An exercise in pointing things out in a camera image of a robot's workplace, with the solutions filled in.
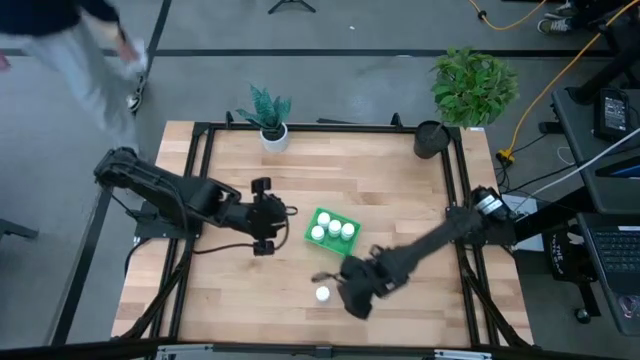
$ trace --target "black desk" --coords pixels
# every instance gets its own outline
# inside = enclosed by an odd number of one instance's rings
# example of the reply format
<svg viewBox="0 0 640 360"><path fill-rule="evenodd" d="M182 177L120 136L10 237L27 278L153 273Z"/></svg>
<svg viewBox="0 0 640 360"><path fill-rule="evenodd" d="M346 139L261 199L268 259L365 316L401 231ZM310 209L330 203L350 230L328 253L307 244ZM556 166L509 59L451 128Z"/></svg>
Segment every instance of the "black desk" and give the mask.
<svg viewBox="0 0 640 360"><path fill-rule="evenodd" d="M631 106L640 109L640 90L626 90ZM553 108L569 142L569 147L578 164L583 164L611 143L597 139L591 134L594 110L592 105L575 103L567 90L556 90L552 94ZM631 111L631 122L639 126L638 115ZM516 237L527 239L546 229L573 219L576 211L606 215L640 215L640 182L596 176L597 169L633 156L640 156L640 136L629 140L609 155L580 171L585 186L569 193L537 213L518 222Z"/></svg>
<svg viewBox="0 0 640 360"><path fill-rule="evenodd" d="M625 92L629 96L631 106L635 109L640 109L640 90L626 90ZM611 143L597 139L591 133L594 119L593 105L577 104L571 99L569 92L564 89L556 90L552 95L552 99L556 117L567 137L569 147L577 164L584 164L611 146ZM640 126L638 114L634 111L631 111L631 113L632 125L637 128ZM518 241L539 233L543 233L543 236L545 233L552 234L557 231L558 226L564 225L573 218L578 220L578 226L582 230L583 236L589 236L585 234L587 228L586 217L593 219L594 216L598 217L598 214L640 216L639 180L598 177L595 174L599 168L629 157L640 156L639 145L640 136L632 138L588 168L580 171L585 184L583 187L516 223L515 232ZM590 248L589 241L585 241L585 243L587 243L587 249L592 258L597 256L594 255L595 250ZM599 264L594 264L594 266L597 270ZM585 281L584 278L580 280L579 277L574 280L572 282L575 282L580 287L585 309L592 316L598 316L600 312L589 282ZM601 282L601 285L609 304L609 309L620 332L627 335L638 335L640 333L640 322L637 320L630 322L626 319L618 305L619 296L613 293L604 282Z"/></svg>

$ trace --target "person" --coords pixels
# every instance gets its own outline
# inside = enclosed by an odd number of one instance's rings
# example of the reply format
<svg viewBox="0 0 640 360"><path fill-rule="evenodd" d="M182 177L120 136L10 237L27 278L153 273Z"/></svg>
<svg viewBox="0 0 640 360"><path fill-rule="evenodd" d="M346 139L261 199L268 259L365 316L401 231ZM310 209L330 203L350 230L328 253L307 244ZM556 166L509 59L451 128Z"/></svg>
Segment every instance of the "person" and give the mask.
<svg viewBox="0 0 640 360"><path fill-rule="evenodd" d="M538 31L545 35L569 34L625 4L625 0L567 0L566 4L545 14L546 19L538 23Z"/></svg>
<svg viewBox="0 0 640 360"><path fill-rule="evenodd" d="M23 43L23 51L62 74L73 96L88 111L114 147L140 154L140 139L132 111L141 95L129 95L132 84L107 64L82 10L103 28L116 29L116 51L125 64L138 61L140 51L127 39L116 10L105 0L0 0L0 34ZM0 70L7 71L0 55Z"/></svg>

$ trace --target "gray floor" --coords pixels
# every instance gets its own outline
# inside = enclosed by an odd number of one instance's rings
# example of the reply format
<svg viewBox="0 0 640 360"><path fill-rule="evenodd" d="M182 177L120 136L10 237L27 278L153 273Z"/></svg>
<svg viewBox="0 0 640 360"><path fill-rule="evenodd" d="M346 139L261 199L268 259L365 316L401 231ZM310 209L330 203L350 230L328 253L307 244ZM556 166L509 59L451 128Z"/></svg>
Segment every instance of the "gray floor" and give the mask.
<svg viewBox="0 0 640 360"><path fill-rule="evenodd" d="M493 32L476 19L465 0L309 0L317 14L285 5L281 12L266 15L275 2L175 0L159 49L579 49L589 37L550 39L535 31L534 20L513 31ZM149 42L162 1L114 3L131 33ZM519 18L532 6L480 3L498 25ZM0 38L0 48L16 46L15 40ZM107 139L85 121L57 74L31 58L10 60L13 70L0 75L0 217L39 228L40 236L30 242L5 237L0 243L0 348L46 342L95 201L91 172L108 148ZM488 127L492 152L509 145L528 104L569 61L506 60L519 74L521 97ZM433 58L406 57L158 57L137 121L147 134L146 147L157 151L165 121L222 120L225 111L250 105L248 88L255 84L268 86L273 94L293 96L292 122L322 117L382 124L399 112L406 123L417 124L437 118L429 100L433 64ZM557 88L584 81L604 64L597 59L580 61ZM519 144L538 136L538 122L553 118L548 104L547 96L534 109ZM549 136L519 153L509 171L512 187L564 166L556 155L560 146L566 146L563 137ZM574 178L541 197L552 200L580 184ZM125 201L138 204L126 197ZM133 228L133 221L112 204L70 341L109 337ZM593 288L604 316L591 325L579 325L572 317L572 309L580 305L577 289L554 282L536 256L525 255L519 265L538 345L639 357L640 343L617 333L597 284Z"/></svg>

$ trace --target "black pot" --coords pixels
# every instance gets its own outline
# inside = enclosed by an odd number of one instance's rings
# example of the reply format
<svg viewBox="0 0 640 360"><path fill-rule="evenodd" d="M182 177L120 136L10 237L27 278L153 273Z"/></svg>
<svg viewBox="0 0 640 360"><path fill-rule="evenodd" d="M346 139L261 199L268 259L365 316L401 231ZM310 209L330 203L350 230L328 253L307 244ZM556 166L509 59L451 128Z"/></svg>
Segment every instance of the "black pot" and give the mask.
<svg viewBox="0 0 640 360"><path fill-rule="evenodd" d="M449 146L451 135L445 126L438 132L434 131L440 125L437 121L425 121L418 125L413 142L413 152L422 159L430 159Z"/></svg>

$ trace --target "wooden table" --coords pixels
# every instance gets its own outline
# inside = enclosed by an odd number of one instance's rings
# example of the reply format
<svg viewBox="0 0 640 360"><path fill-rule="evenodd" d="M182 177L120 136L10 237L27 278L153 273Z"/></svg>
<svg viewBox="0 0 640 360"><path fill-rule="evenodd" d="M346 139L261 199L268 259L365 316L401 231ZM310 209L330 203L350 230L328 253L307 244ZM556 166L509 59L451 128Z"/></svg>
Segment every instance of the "wooden table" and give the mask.
<svg viewBox="0 0 640 360"><path fill-rule="evenodd" d="M183 174L192 122L169 122L157 165ZM483 131L462 131L471 188L497 188ZM199 342L334 344L352 346L468 347L469 336L453 245L422 261L406 287L374 299L368 321L349 315L335 284L327 303L315 299L310 277L335 272L340 256L314 246L303 234L316 207L325 207L362 224L355 256L373 244L406 244L444 220L448 204L440 156L413 154L411 134L292 132L282 154L263 151L255 131L215 133L209 177L225 182L250 201L250 181L272 178L273 193L297 206L291 235L272 257L253 257L238 248L192 260L179 339ZM195 169L202 159L200 144ZM462 190L450 150L458 198ZM197 249L251 242L247 235L205 225ZM155 296L167 240L152 240L131 259L113 335L128 330ZM531 342L529 322L513 259L499 247L484 248L492 297L518 331ZM167 334L173 300L165 310ZM486 342L482 307L476 299L481 337Z"/></svg>

